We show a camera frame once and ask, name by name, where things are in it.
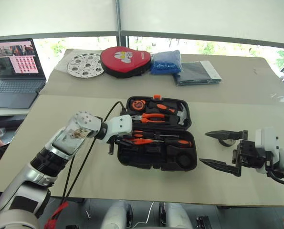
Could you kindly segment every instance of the open tool case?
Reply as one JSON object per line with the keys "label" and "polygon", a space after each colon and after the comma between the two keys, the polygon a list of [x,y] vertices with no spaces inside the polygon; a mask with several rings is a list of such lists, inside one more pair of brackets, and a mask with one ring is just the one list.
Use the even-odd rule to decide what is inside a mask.
{"label": "open tool case", "polygon": [[[161,98],[159,95],[130,97],[126,104],[126,112],[121,113],[121,115],[125,114],[131,115],[133,119],[133,133],[132,136],[123,136],[117,140],[117,157],[123,165],[146,169],[161,168],[163,171],[189,171],[196,167],[197,153],[194,137],[186,131],[191,125],[191,119],[189,107],[185,101]],[[136,117],[140,118],[140,115],[145,117],[149,114],[160,114],[164,118],[149,117],[147,119],[150,122],[147,119],[135,120]],[[182,125],[179,124],[181,120],[177,114],[186,117],[182,119]],[[142,139],[162,142],[142,145],[135,145],[132,142],[137,143]]]}

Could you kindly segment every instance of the tool handle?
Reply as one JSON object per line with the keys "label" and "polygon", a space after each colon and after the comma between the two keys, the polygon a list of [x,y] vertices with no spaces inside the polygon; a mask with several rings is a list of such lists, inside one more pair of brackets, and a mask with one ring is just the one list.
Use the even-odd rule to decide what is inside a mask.
{"label": "tool handle", "polygon": [[166,123],[165,121],[153,121],[153,120],[149,120],[149,119],[146,119],[146,118],[142,118],[142,119],[140,120],[140,122],[141,122],[141,123],[158,123],[158,124],[160,124],[160,123]]}
{"label": "tool handle", "polygon": [[175,138],[165,138],[164,143],[166,145],[172,145],[172,146],[177,146],[181,148],[191,148],[192,143],[190,141],[186,140],[181,140],[181,139],[175,139]]}
{"label": "tool handle", "polygon": [[142,130],[135,130],[133,131],[133,137],[150,137],[150,138],[154,138],[155,135],[151,132],[145,132]]}
{"label": "tool handle", "polygon": [[135,145],[145,145],[155,142],[154,140],[151,139],[131,139],[130,141],[132,141],[133,144]]}
{"label": "tool handle", "polygon": [[177,115],[178,110],[175,108],[171,108],[169,106],[163,105],[163,104],[157,104],[154,102],[149,103],[149,107],[155,107],[159,109],[160,112],[169,114],[169,115]]}
{"label": "tool handle", "polygon": [[160,113],[151,113],[151,114],[143,113],[141,116],[142,118],[165,118],[165,115]]}

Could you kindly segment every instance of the metal disc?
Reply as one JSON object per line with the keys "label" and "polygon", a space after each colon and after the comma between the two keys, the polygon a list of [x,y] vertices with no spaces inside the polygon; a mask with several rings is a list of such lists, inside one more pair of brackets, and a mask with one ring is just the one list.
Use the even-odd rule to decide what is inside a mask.
{"label": "metal disc", "polygon": [[104,72],[100,64],[100,55],[87,53],[75,56],[67,64],[67,72],[79,78],[91,78]]}

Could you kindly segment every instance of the hammer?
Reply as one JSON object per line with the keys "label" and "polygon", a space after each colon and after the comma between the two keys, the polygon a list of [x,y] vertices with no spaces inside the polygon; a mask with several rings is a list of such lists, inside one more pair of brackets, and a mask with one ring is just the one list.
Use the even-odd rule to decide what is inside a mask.
{"label": "hammer", "polygon": [[161,111],[162,113],[165,113],[165,114],[178,116],[180,118],[179,122],[178,122],[179,125],[184,125],[184,120],[187,119],[187,112],[186,112],[186,109],[185,109],[185,107],[182,103],[181,103],[181,107],[182,107],[183,111],[178,111],[175,108],[171,108],[171,107],[165,106],[163,104],[157,104],[157,103],[154,103],[154,102],[150,102],[149,107],[150,108],[155,107],[155,108],[159,109],[159,111]]}

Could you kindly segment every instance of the orange-handled pliers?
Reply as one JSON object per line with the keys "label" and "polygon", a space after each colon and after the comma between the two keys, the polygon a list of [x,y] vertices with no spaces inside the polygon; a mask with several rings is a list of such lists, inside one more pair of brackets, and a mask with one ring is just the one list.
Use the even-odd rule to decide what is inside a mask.
{"label": "orange-handled pliers", "polygon": [[140,120],[141,123],[165,123],[165,121],[149,120],[149,118],[165,118],[165,117],[166,117],[165,114],[160,114],[160,113],[152,113],[152,114],[143,113],[142,115],[131,116],[132,120]]}

